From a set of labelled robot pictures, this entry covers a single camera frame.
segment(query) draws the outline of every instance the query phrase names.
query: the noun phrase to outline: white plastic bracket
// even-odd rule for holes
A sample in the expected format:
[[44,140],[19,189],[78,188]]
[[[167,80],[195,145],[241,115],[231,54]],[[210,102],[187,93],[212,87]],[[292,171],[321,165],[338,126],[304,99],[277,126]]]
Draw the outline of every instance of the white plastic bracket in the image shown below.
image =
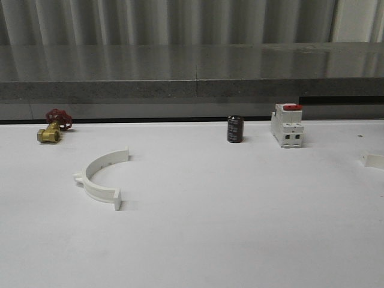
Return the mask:
[[84,186],[87,194],[97,200],[106,203],[113,203],[115,210],[120,210],[121,206],[121,194],[120,188],[107,188],[97,185],[91,181],[92,176],[99,170],[116,163],[126,162],[129,159],[129,150],[126,147],[124,150],[115,151],[103,155],[93,162],[91,162],[81,172],[77,172],[73,175],[74,180],[77,183],[81,183]]
[[384,155],[369,154],[364,152],[360,158],[365,167],[384,169]]

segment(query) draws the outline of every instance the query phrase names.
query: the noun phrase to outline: white plastic part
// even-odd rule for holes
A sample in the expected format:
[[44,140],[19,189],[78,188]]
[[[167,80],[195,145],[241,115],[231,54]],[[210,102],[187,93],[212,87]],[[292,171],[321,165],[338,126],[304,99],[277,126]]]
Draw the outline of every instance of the white plastic part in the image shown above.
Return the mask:
[[369,154],[364,152],[360,158],[365,167],[384,169],[384,155]]
[[283,148],[300,148],[304,138],[304,125],[301,124],[302,110],[284,110],[285,105],[276,104],[272,112],[272,134]]
[[126,147],[124,150],[115,151],[103,155],[93,162],[91,162],[85,169],[81,172],[75,173],[74,180],[77,183],[81,183],[84,186],[87,194],[98,201],[106,203],[114,203],[115,210],[120,210],[121,206],[121,194],[119,188],[107,188],[100,185],[97,185],[91,181],[92,176],[102,168],[105,168],[109,165],[116,163],[126,162],[129,158],[129,150]]

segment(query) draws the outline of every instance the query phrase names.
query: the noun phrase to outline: circuit breaker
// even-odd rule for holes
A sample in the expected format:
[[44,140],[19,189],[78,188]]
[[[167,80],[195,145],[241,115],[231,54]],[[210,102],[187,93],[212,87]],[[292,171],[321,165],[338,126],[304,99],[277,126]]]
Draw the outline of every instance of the circuit breaker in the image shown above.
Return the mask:
[[300,148],[304,137],[301,124],[302,106],[297,104],[276,104],[272,112],[272,133],[283,148]]

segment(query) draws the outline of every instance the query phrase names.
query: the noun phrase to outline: white table surface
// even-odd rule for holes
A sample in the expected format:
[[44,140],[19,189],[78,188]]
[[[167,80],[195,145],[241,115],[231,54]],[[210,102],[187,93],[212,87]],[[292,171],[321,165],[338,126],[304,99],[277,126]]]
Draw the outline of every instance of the white table surface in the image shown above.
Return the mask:
[[[0,287],[384,287],[384,121],[307,121],[283,149],[270,122],[2,125]],[[121,211],[72,174],[129,146],[93,181],[121,187]]]

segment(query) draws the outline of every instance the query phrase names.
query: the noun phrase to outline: red switch lever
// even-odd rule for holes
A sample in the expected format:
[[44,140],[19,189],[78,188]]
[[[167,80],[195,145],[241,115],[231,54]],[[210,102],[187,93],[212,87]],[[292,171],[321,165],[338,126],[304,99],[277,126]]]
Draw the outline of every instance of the red switch lever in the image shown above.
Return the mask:
[[287,104],[283,106],[283,109],[285,111],[297,111],[302,109],[302,105],[296,105],[296,104]]

